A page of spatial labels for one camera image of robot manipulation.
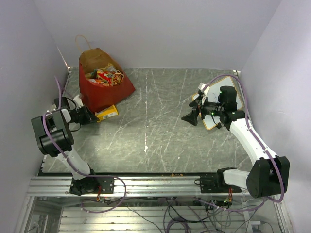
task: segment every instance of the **metal extrusion frame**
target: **metal extrusion frame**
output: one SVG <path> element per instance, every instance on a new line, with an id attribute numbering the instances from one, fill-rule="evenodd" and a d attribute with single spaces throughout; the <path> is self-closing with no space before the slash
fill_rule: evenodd
<path id="1" fill-rule="evenodd" d="M 227 196 L 228 193 L 201 193 L 200 186 L 194 183 L 200 176 L 121 176 L 126 184 L 127 197 L 203 197 Z M 76 197 L 69 192 L 72 177 L 33 177 L 27 196 L 32 197 Z M 235 196 L 249 195 L 246 190 L 233 193 Z M 115 179 L 113 194 L 105 197 L 123 197 L 123 183 Z M 83 197 L 97 197 L 96 193 Z"/>

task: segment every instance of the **paper bag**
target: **paper bag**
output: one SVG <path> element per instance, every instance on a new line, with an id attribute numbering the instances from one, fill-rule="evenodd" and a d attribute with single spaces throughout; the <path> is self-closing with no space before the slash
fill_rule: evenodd
<path id="1" fill-rule="evenodd" d="M 100 112 L 101 110 L 130 96 L 135 91 L 135 88 L 124 70 L 116 61 L 100 48 L 92 49 L 88 41 L 87 43 L 90 49 L 84 52 L 80 50 L 80 47 L 77 44 L 78 49 L 82 52 L 79 58 L 80 93 L 83 95 L 82 102 L 91 111 Z M 108 63 L 112 63 L 117 70 L 124 74 L 123 80 L 119 85 L 103 86 L 98 83 L 92 83 L 86 78 L 86 74 L 93 72 L 94 69 L 106 67 Z"/>

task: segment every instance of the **light purple wall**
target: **light purple wall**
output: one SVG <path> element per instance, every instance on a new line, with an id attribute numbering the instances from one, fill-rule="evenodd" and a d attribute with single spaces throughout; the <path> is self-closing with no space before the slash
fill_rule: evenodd
<path id="1" fill-rule="evenodd" d="M 0 1 L 0 232 L 13 232 L 30 178 L 38 172 L 31 118 L 57 97 L 67 67 L 30 0 Z"/>
<path id="2" fill-rule="evenodd" d="M 255 128 L 291 162 L 285 201 L 297 233 L 310 232 L 310 12 L 310 0 L 283 0 L 242 69 Z"/>
<path id="3" fill-rule="evenodd" d="M 238 69 L 280 0 L 34 0 L 69 66 L 88 37 L 123 67 Z"/>

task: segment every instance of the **floor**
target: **floor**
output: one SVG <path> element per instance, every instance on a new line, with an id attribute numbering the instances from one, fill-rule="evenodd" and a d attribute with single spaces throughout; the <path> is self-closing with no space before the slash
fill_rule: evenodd
<path id="1" fill-rule="evenodd" d="M 200 82 L 221 73 L 211 69 L 138 69 L 125 72 L 136 91 L 118 103 L 118 116 L 85 125 L 73 133 L 74 147 L 96 172 L 209 172 L 224 167 L 250 171 L 239 141 L 225 128 L 207 131 L 181 120 Z M 78 69 L 67 92 L 79 94 Z M 44 172 L 64 172 L 47 156 Z"/>

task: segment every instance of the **yellow box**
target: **yellow box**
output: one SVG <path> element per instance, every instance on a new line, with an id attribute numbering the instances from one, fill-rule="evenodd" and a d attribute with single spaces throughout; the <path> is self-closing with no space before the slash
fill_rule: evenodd
<path id="1" fill-rule="evenodd" d="M 119 115 L 119 113 L 114 104 L 110 106 L 109 108 L 106 108 L 100 111 L 99 113 L 95 113 L 95 116 L 99 119 L 97 123 L 101 122 L 102 120 L 106 120 L 110 117 L 117 116 L 117 115 Z"/>

